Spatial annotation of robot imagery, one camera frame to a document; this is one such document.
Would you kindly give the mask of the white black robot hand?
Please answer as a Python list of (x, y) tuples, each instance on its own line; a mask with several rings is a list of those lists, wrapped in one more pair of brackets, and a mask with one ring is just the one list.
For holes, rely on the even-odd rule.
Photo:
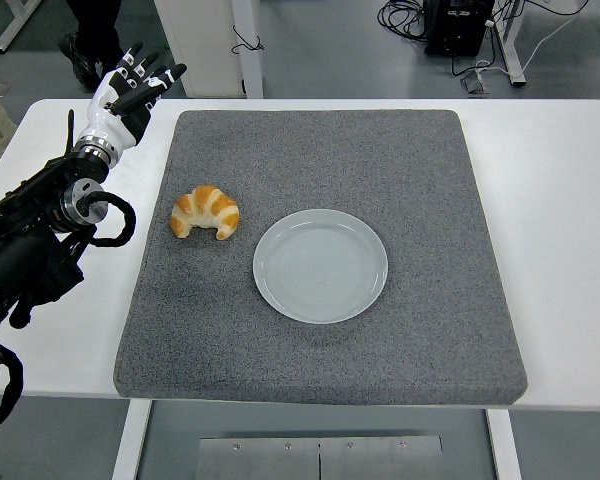
[(142, 59), (142, 45), (130, 47), (114, 70), (105, 74), (88, 107), (88, 126), (80, 138), (99, 138), (122, 152), (140, 143), (151, 110), (186, 72), (180, 63), (153, 68), (157, 55)]

